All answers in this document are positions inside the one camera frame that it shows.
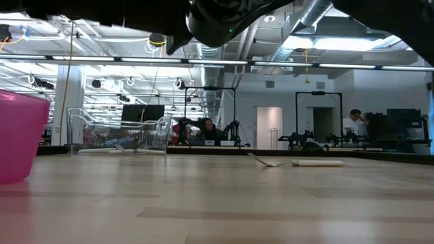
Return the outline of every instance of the black monitor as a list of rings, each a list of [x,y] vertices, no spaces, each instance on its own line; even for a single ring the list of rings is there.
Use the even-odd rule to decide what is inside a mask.
[[[164,116],[164,105],[123,105],[122,121],[157,121]]]
[[[387,121],[391,129],[420,129],[422,128],[421,117],[420,109],[387,110]]]

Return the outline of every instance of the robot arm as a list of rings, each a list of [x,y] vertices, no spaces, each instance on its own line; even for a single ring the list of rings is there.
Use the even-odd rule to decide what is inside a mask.
[[[66,15],[167,35],[167,54],[173,54],[193,36],[221,46],[260,16],[294,0],[9,0],[0,12],[26,10],[33,18]],[[332,0],[334,7],[362,24],[400,37],[434,65],[434,7],[428,0]]]

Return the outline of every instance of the light fixture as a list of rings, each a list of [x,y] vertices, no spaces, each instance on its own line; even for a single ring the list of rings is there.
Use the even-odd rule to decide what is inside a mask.
[[[43,60],[45,56],[40,55],[13,55],[13,54],[0,54],[0,59],[29,59],[29,60]]]
[[[287,67],[312,67],[313,64],[300,62],[255,62],[258,66],[287,66]]]
[[[189,60],[190,64],[238,64],[246,65],[247,61],[236,61],[236,60]]]
[[[361,38],[320,38],[313,48],[342,51],[368,51],[375,46],[375,42]]]
[[[160,62],[160,63],[181,63],[181,59],[174,58],[122,58],[124,62]]]
[[[417,67],[417,66],[383,66],[382,70],[401,70],[401,71],[427,71],[433,72],[434,67]]]
[[[267,13],[264,17],[264,21],[267,23],[273,22],[276,20],[276,17],[274,17],[273,13]]]
[[[282,48],[285,49],[311,49],[313,42],[309,38],[301,38],[295,36],[289,36],[283,43]]]
[[[94,87],[94,88],[101,88],[101,81],[97,80],[97,79],[94,79],[92,81],[92,87]]]
[[[35,77],[32,76],[32,75],[28,75],[28,76],[27,76],[27,81],[28,81],[30,84],[33,84],[33,83],[35,82]]]
[[[54,60],[76,60],[76,61],[115,61],[112,57],[91,57],[91,56],[53,56]]]
[[[134,85],[134,83],[135,83],[135,81],[134,81],[133,77],[129,77],[127,79],[127,85],[132,86],[132,85]]]
[[[375,65],[358,65],[358,64],[320,64],[322,68],[361,68],[361,69],[373,69]]]

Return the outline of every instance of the black metal frame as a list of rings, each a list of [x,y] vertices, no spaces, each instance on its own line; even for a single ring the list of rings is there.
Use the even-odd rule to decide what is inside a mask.
[[[184,89],[184,117],[187,115],[187,91],[189,89],[202,89],[204,91],[218,91],[218,90],[231,90],[233,91],[233,121],[237,114],[237,92],[234,87],[185,87]]]
[[[310,94],[312,96],[325,96],[329,95],[338,95],[339,96],[339,109],[340,109],[340,143],[344,143],[343,139],[343,131],[344,131],[344,116],[342,113],[342,93],[341,92],[325,92],[325,91],[296,91],[296,132],[298,133],[298,95],[299,94]]]

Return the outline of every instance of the cable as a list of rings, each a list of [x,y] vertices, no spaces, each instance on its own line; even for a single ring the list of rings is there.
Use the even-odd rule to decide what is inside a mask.
[[[247,141],[248,144],[250,144],[249,140],[247,139],[247,136],[245,136],[245,132],[244,132],[244,129],[243,129],[243,125],[240,123],[239,126],[241,127],[241,130],[243,131],[243,134],[244,134],[244,138],[245,138],[245,140]]]
[[[71,22],[71,41],[69,45],[69,61],[68,61],[68,71],[66,72],[66,84],[65,84],[65,93],[63,94],[63,103],[62,103],[62,112],[60,113],[60,136],[59,136],[59,146],[62,146],[62,124],[63,124],[63,114],[65,109],[66,102],[66,93],[68,91],[69,84],[69,73],[71,71],[71,61],[73,59],[73,37],[74,37],[74,22]]]
[[[149,42],[149,43],[152,43],[152,44],[154,44],[154,45],[163,45],[163,44],[165,43],[165,41],[162,41],[162,42],[154,42],[154,41],[151,41],[151,40],[149,40],[149,39],[148,39],[148,42]]]
[[[0,51],[3,49],[4,45],[6,44],[6,41],[9,40],[9,37],[6,37],[3,43],[1,44]]]
[[[163,54],[163,48],[160,47],[160,58],[161,58],[162,54]],[[150,94],[148,102],[146,104],[149,104],[149,102],[151,101],[151,98],[152,98],[152,93],[154,93],[155,84],[157,83],[156,81],[157,81],[157,76],[158,76],[158,70],[159,70],[159,68],[160,67],[158,66],[157,67],[157,72],[155,72],[154,85],[152,86],[151,94]]]

